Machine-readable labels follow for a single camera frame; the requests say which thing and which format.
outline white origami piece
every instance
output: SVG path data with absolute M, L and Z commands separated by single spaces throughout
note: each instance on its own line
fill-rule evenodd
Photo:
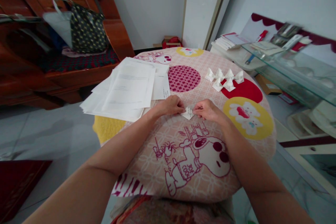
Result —
M 186 107 L 185 108 L 185 112 L 181 114 L 181 116 L 187 118 L 188 120 L 190 120 L 193 116 L 194 116 L 194 113 L 193 113 L 193 110 L 189 107 Z
M 215 83 L 212 85 L 214 89 L 216 89 L 217 92 L 221 91 L 223 88 L 223 85 L 221 84 L 220 78 L 215 81 Z
M 237 84 L 240 84 L 242 82 L 244 82 L 244 73 L 241 70 L 239 73 L 236 74 L 236 76 L 234 77 L 235 81 L 237 82 Z
M 215 75 L 210 68 L 208 68 L 208 73 L 206 74 L 205 78 L 211 82 L 215 79 Z
M 233 86 L 232 79 L 227 80 L 224 83 L 223 87 L 229 92 L 231 92 L 233 89 L 235 89 L 235 87 Z
M 216 74 L 215 74 L 216 79 L 220 79 L 220 81 L 225 79 L 225 76 L 220 68 L 217 69 Z
M 234 77 L 235 77 L 235 76 L 233 75 L 232 70 L 229 69 L 228 72 L 227 72 L 226 75 L 225 75 L 225 79 L 226 79 L 226 80 L 229 80 L 229 79 L 232 80 Z

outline metal container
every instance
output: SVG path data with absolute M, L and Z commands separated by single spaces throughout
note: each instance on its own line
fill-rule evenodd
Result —
M 302 29 L 301 25 L 286 22 L 279 29 L 278 35 L 280 35 L 281 37 L 289 39 L 289 38 L 293 37 L 295 34 L 297 34 L 301 29 Z
M 289 38 L 284 38 L 278 34 L 274 34 L 273 38 L 271 38 L 271 43 L 280 47 L 283 47 L 288 41 Z

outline stack of books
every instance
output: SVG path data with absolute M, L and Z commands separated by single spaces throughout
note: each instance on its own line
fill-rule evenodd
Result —
M 228 33 L 221 35 L 218 39 L 215 40 L 215 43 L 227 51 L 238 48 L 241 45 L 251 43 L 251 41 L 237 33 Z

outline handbag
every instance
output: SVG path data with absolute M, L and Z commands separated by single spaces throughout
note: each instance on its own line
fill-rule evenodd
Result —
M 43 18 L 73 51 L 100 53 L 106 49 L 107 37 L 103 27 L 105 17 L 102 13 L 96 13 L 71 0 L 63 0 L 71 4 L 71 11 L 61 12 L 56 4 L 58 0 L 52 1 L 56 12 L 45 13 Z
M 58 35 L 72 48 L 70 19 L 71 11 L 61 12 L 56 4 L 57 0 L 52 0 L 56 12 L 46 12 L 43 19 L 58 33 Z

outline tablecloth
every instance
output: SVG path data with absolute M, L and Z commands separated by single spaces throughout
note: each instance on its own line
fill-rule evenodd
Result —
M 231 69 L 237 74 L 241 69 L 234 63 L 202 49 L 182 47 L 143 52 L 136 58 L 169 64 L 172 95 L 178 95 L 192 109 L 198 101 L 210 99 L 265 160 L 274 155 L 276 132 L 272 112 L 254 80 L 244 72 L 243 83 L 233 81 L 236 89 L 228 92 L 223 88 L 217 92 L 213 82 L 204 78 L 208 68 L 213 72 L 220 68 L 224 74 Z M 99 117 L 95 120 L 94 130 L 104 135 L 103 139 L 131 124 L 116 123 L 114 119 L 105 124 L 108 121 L 116 125 L 110 135 L 103 129 L 102 120 Z M 118 178 L 112 194 L 119 197 L 147 194 L 212 203 L 227 199 L 240 187 L 219 126 L 197 116 L 187 120 L 172 115 L 163 116 L 155 123 L 137 155 Z

